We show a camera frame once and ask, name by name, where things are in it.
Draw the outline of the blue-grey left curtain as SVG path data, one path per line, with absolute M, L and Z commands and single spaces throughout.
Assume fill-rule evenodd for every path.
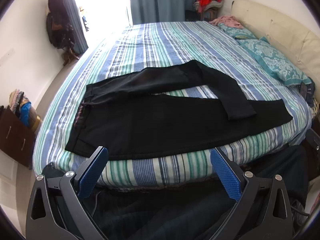
M 75 51 L 82 54 L 88 49 L 88 45 L 82 28 L 79 9 L 75 0 L 63 0 L 63 2 L 74 29 Z

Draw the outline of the colourful clothes pile on cabinet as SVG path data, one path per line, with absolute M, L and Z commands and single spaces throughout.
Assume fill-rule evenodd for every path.
M 15 89 L 10 93 L 9 108 L 26 127 L 36 132 L 41 118 L 23 91 Z

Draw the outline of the pink cloth on bed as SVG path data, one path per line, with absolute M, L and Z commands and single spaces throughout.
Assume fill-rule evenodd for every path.
M 209 23 L 212 25 L 215 25 L 215 26 L 222 23 L 227 27 L 244 29 L 244 26 L 234 16 L 222 15 L 222 16 L 210 21 Z

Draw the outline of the dark hanging bags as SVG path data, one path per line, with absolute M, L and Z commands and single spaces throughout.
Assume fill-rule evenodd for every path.
M 55 48 L 64 51 L 62 54 L 64 60 L 63 66 L 66 66 L 74 59 L 79 59 L 77 53 L 74 51 L 74 29 L 63 0 L 48 0 L 48 10 L 46 29 L 49 42 Z

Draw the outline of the black pants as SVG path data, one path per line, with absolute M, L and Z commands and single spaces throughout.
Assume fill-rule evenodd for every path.
M 292 120 L 283 100 L 248 100 L 230 76 L 192 60 L 92 83 L 75 115 L 66 150 L 110 160 L 208 150 Z

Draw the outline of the dark brown wooden cabinet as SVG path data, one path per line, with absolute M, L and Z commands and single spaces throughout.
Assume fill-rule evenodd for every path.
M 0 141 L 1 150 L 5 154 L 31 169 L 35 133 L 26 127 L 9 107 L 1 113 Z

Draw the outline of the cream padded headboard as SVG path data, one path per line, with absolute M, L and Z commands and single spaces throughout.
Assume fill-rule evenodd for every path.
M 316 34 L 284 13 L 250 0 L 234 0 L 231 15 L 256 37 L 266 37 L 319 89 L 320 45 Z

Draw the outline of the striped blue green bed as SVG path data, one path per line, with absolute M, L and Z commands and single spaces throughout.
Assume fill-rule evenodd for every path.
M 265 72 L 240 44 L 206 22 L 148 23 L 126 28 L 114 41 L 104 40 L 84 53 L 56 93 L 37 135 L 33 169 L 48 164 L 62 172 L 76 170 L 86 159 L 66 150 L 75 115 L 86 87 L 112 77 L 196 60 L 232 77 L 248 100 L 283 100 L 292 120 L 286 124 L 220 146 L 238 164 L 245 164 L 286 146 L 298 145 L 311 126 L 306 100 Z M 101 185 L 133 189 L 166 187 L 213 174 L 208 150 L 167 157 L 108 160 Z

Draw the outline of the red and grey clothes pile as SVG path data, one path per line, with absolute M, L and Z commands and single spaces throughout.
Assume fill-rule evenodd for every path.
M 196 0 L 193 6 L 197 12 L 202 13 L 211 8 L 220 9 L 223 3 L 224 0 Z

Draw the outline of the teal patterned pillow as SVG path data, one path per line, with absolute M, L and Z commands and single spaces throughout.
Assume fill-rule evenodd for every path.
M 259 63 L 271 77 L 287 87 L 301 83 L 311 84 L 311 79 L 298 69 L 278 49 L 263 40 L 238 40 L 245 51 Z

